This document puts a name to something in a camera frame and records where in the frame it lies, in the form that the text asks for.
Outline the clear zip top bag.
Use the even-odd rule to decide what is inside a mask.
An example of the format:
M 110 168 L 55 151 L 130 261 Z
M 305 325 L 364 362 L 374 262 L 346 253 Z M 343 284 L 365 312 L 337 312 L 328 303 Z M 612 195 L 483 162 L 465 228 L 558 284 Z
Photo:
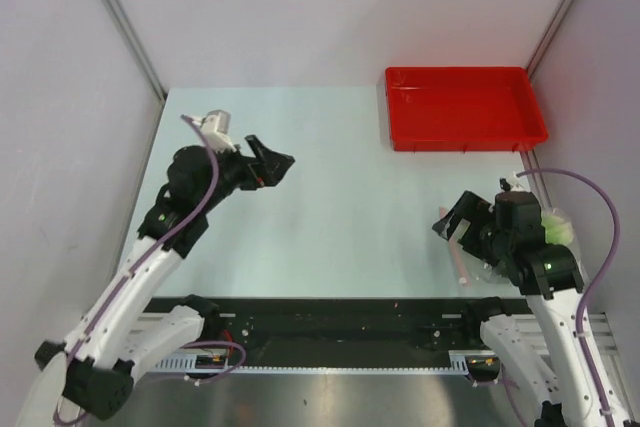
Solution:
M 544 213 L 552 213 L 562 216 L 571 222 L 570 218 L 559 208 L 543 208 L 542 215 Z M 459 283 L 463 287 L 479 286 L 480 284 L 509 285 L 510 281 L 502 268 L 493 267 L 486 262 L 476 259 L 462 249 L 461 245 L 458 243 L 458 239 L 464 233 L 466 227 L 467 222 L 463 220 L 454 236 L 448 240 L 451 260 L 458 272 Z M 580 245 L 575 230 L 574 234 L 574 241 L 569 246 L 565 247 L 567 247 L 576 258 L 580 274 L 583 277 L 587 277 L 582 263 Z

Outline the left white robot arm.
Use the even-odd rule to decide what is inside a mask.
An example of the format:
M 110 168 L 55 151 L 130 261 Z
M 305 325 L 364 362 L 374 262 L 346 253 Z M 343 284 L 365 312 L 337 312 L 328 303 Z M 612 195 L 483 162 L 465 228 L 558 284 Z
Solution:
M 250 157 L 234 146 L 215 151 L 208 139 L 175 152 L 167 181 L 110 284 L 63 341 L 44 341 L 37 349 L 41 373 L 18 425 L 74 425 L 58 411 L 62 400 L 78 407 L 80 420 L 110 419 L 164 357 L 192 342 L 207 347 L 219 339 L 216 306 L 197 296 L 187 297 L 138 340 L 128 336 L 160 285 L 206 232 L 208 213 L 236 190 L 277 186 L 295 162 L 254 135 L 245 140 Z

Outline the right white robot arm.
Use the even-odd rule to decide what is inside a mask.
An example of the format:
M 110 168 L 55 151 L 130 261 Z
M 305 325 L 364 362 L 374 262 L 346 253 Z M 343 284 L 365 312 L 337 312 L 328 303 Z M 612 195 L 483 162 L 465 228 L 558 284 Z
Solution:
M 546 239 L 542 209 L 528 191 L 505 191 L 488 202 L 464 192 L 432 226 L 441 238 L 501 268 L 535 317 L 549 360 L 522 337 L 503 301 L 471 303 L 463 340 L 488 347 L 536 407 L 536 426 L 633 426 L 616 394 L 580 302 L 585 284 L 571 250 Z

